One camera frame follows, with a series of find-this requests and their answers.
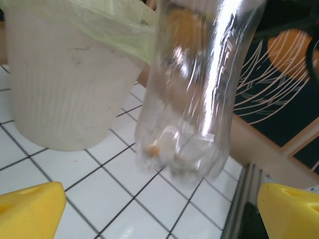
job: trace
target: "dark fabric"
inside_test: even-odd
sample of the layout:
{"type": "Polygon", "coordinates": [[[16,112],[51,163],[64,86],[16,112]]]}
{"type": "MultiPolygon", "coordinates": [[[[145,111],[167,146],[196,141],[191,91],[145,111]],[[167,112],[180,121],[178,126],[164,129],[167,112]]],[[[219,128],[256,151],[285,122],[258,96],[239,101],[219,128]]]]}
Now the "dark fabric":
{"type": "MultiPolygon", "coordinates": [[[[246,57],[246,61],[249,60],[252,55],[255,53],[258,44],[252,44],[249,52],[246,57]]],[[[262,44],[261,55],[267,54],[267,41],[264,41],[262,44]]],[[[260,61],[251,72],[251,75],[248,77],[247,82],[254,81],[258,77],[262,76],[268,67],[271,67],[272,63],[269,58],[260,61]]],[[[245,77],[245,71],[247,67],[243,68],[242,77],[245,77]]],[[[275,79],[280,76],[278,70],[273,67],[273,73],[266,77],[269,79],[266,83],[261,83],[259,81],[252,83],[252,87],[245,91],[250,96],[254,96],[266,87],[270,87],[263,95],[264,99],[269,99],[273,94],[279,92],[280,84],[282,81],[278,81],[273,86],[270,86],[272,79],[275,79]]],[[[288,101],[293,97],[294,92],[290,95],[286,95],[282,101],[288,101]]],[[[243,95],[237,95],[236,103],[243,102],[246,98],[243,95]]],[[[251,124],[259,132],[267,136],[270,140],[276,143],[279,146],[284,146],[289,142],[294,136],[296,136],[300,131],[302,131],[306,126],[308,126],[312,121],[319,117],[319,93],[317,88],[313,87],[312,84],[307,83],[300,92],[282,109],[271,117],[265,119],[267,112],[262,112],[260,110],[264,105],[257,106],[259,102],[254,102],[250,100],[247,103],[242,104],[241,106],[235,107],[235,113],[239,115],[243,120],[248,123],[256,122],[262,120],[261,122],[251,124]]],[[[275,111],[281,107],[280,103],[272,105],[267,108],[268,111],[275,111]]]]}
{"type": "Polygon", "coordinates": [[[1,9],[0,9],[0,21],[4,21],[4,13],[1,9]]]}
{"type": "Polygon", "coordinates": [[[302,150],[296,153],[294,157],[308,168],[312,168],[319,160],[319,137],[306,145],[302,150]]]}

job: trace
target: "upside-down bottle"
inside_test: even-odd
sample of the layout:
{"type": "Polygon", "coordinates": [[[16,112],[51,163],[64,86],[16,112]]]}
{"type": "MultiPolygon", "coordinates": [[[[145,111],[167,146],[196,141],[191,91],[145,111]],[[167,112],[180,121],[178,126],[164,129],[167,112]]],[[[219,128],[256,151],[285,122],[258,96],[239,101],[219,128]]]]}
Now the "upside-down bottle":
{"type": "Polygon", "coordinates": [[[220,173],[241,69],[266,0],[159,0],[137,161],[183,182],[220,173]]]}

